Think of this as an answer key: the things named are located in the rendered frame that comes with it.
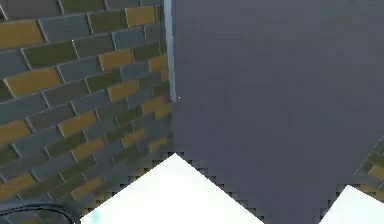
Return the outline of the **white angular block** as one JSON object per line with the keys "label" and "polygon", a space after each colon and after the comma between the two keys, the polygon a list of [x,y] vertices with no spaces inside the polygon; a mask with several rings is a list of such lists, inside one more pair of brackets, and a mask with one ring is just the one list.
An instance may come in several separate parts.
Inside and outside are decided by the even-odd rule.
{"label": "white angular block", "polygon": [[81,219],[81,224],[264,224],[174,154]]}
{"label": "white angular block", "polygon": [[347,185],[319,224],[384,224],[384,191],[366,184]]}

